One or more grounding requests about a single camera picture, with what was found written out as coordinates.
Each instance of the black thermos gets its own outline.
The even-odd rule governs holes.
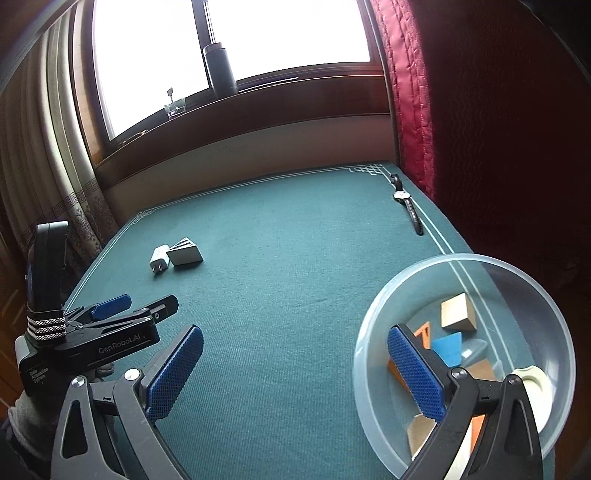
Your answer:
[[[203,49],[203,57],[213,93],[218,99],[226,98],[238,93],[238,86],[230,67],[228,52],[221,43],[212,43]]]

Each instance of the plastic bowl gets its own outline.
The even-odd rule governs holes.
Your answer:
[[[441,302],[465,292],[476,312],[473,336],[486,340],[484,355],[499,380],[532,364],[548,376],[552,409],[540,432],[542,455],[554,447],[569,414],[575,382],[573,342],[548,293],[521,270],[474,254],[441,255],[400,272],[379,292],[363,320],[355,347],[353,387],[363,430],[382,463],[401,477],[411,462],[406,429],[419,413],[412,397],[387,369],[387,333],[406,323],[441,329]]]

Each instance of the window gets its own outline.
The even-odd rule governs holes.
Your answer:
[[[378,65],[377,54],[368,47],[362,4],[94,0],[93,64],[109,145],[116,148],[166,121],[163,107],[170,103],[171,87],[174,100],[187,99],[187,109],[214,100],[202,55],[210,43],[221,42],[227,50],[241,90],[343,74],[371,65],[371,60]]]

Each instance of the beige curtain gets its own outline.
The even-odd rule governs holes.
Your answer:
[[[77,120],[69,24],[67,12],[27,54],[0,96],[0,192],[23,254],[35,225],[69,221],[66,260],[73,288],[118,226]],[[9,295],[0,291],[0,300]]]

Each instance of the window pane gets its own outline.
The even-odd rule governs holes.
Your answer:
[[[369,61],[356,0],[209,0],[237,80],[274,70]]]
[[[96,0],[93,28],[112,137],[208,87],[191,0]]]

